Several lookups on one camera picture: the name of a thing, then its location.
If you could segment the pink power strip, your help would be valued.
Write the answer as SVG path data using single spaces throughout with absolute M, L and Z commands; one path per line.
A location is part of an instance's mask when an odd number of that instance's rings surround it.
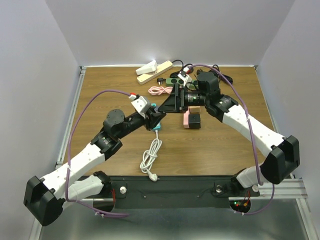
M 190 112 L 187 110 L 184 114 L 183 114 L 183 127 L 185 129 L 189 129 L 189 115 Z

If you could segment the black charger block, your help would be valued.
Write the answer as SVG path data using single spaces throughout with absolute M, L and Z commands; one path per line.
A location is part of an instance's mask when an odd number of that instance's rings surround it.
M 201 116 L 199 113 L 191 113 L 188 115 L 188 127 L 190 129 L 201 128 Z

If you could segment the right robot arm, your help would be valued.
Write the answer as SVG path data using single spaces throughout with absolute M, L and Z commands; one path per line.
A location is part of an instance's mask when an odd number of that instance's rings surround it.
M 300 165 L 300 144 L 296 137 L 285 137 L 249 115 L 244 104 L 222 94 L 218 77 L 212 72 L 201 72 L 196 86 L 189 90 L 191 81 L 175 83 L 170 95 L 158 107 L 159 112 L 185 113 L 190 107 L 203 106 L 212 117 L 226 124 L 252 143 L 253 151 L 260 151 L 265 160 L 240 171 L 230 182 L 231 192 L 242 195 L 253 185 L 265 182 L 280 184 Z

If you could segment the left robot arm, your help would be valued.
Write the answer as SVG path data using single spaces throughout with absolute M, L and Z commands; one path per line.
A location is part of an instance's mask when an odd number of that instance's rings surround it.
M 102 171 L 94 173 L 82 184 L 75 182 L 112 157 L 122 147 L 123 137 L 140 127 L 150 131 L 165 116 L 165 112 L 158 112 L 153 106 L 144 114 L 134 112 L 129 116 L 120 109 L 111 110 L 100 132 L 81 152 L 57 170 L 41 178 L 33 176 L 27 181 L 24 206 L 42 226 L 48 226 L 62 214 L 64 204 L 80 202 L 92 195 L 108 196 L 111 193 L 110 178 Z

